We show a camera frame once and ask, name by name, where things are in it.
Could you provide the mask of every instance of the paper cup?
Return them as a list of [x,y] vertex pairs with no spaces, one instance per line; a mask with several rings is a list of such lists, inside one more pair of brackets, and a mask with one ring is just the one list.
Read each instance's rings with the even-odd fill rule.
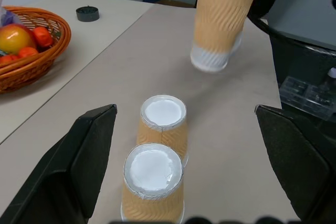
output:
[[238,49],[253,0],[198,0],[192,64],[202,71],[223,70]]
[[137,144],[161,143],[175,150],[185,166],[188,130],[186,106],[171,95],[156,95],[147,99],[141,107]]
[[180,156],[163,144],[138,145],[124,165],[122,220],[180,223],[183,215]]

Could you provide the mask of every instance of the apple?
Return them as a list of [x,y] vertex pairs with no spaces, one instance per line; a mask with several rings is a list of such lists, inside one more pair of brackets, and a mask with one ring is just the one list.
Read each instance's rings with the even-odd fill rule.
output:
[[10,24],[0,28],[0,50],[17,54],[24,47],[36,48],[34,35],[27,27]]

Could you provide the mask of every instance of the orange basket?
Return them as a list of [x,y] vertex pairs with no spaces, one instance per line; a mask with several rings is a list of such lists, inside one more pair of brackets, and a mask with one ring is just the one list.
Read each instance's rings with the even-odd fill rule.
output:
[[0,94],[20,89],[44,76],[71,39],[68,23],[54,13],[29,7],[5,6],[5,9],[15,13],[30,30],[47,27],[54,43],[37,55],[0,64]]

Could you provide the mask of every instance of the white table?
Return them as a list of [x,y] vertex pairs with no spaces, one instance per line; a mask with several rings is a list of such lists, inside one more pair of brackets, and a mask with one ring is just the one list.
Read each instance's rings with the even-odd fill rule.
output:
[[0,146],[0,214],[78,116],[116,103],[109,164],[90,223],[120,219],[122,168],[135,146],[140,106],[168,93],[187,105],[185,218],[297,218],[254,115],[256,104],[280,106],[268,36],[247,20],[225,71],[202,73],[189,58],[194,15],[194,9],[153,6]]
[[[86,5],[99,9],[99,20],[91,23],[77,20],[76,8]],[[48,75],[19,91],[0,95],[0,144],[152,4],[129,0],[40,0],[31,6],[49,10],[64,18],[70,25],[72,38],[68,49]]]

